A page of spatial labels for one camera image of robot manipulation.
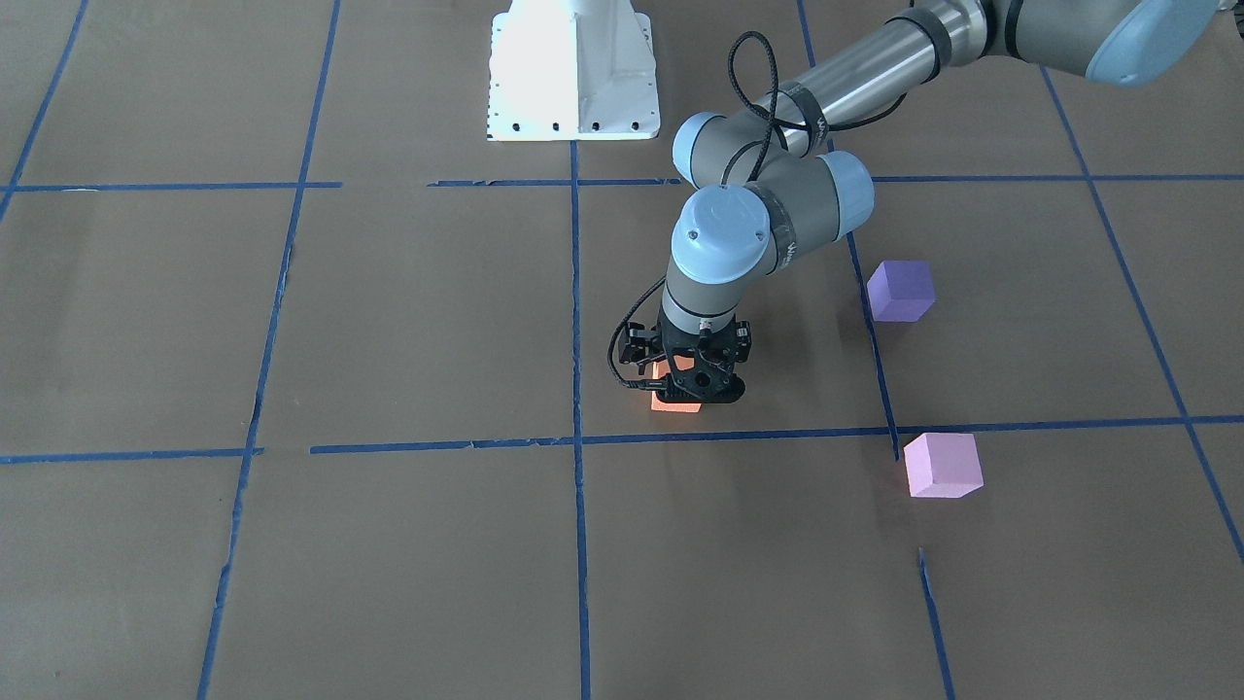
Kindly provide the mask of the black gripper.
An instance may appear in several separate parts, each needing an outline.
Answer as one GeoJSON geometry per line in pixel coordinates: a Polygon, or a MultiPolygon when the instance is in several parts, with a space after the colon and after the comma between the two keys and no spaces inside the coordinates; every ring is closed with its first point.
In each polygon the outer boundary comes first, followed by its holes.
{"type": "Polygon", "coordinates": [[[621,364],[636,366],[639,371],[659,361],[671,364],[666,380],[622,378],[621,384],[628,389],[654,393],[675,384],[699,403],[734,403],[745,393],[745,382],[735,367],[749,359],[753,332],[748,322],[731,320],[717,332],[688,333],[662,316],[651,329],[634,322],[621,325],[620,336],[624,341],[620,349],[621,364]]]}

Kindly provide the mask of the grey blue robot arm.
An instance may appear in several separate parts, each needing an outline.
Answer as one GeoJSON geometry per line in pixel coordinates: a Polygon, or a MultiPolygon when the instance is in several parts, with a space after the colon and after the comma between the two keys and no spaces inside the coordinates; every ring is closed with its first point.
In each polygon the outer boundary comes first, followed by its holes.
{"type": "Polygon", "coordinates": [[[857,155],[827,150],[843,131],[883,121],[950,68],[1000,56],[1092,83],[1142,86],[1193,48],[1215,1],[912,1],[795,80],[770,77],[736,114],[694,114],[672,147],[693,188],[671,234],[654,325],[624,315],[607,363],[618,385],[663,403],[731,403],[753,346],[739,320],[751,283],[837,242],[875,213],[857,155]]]}

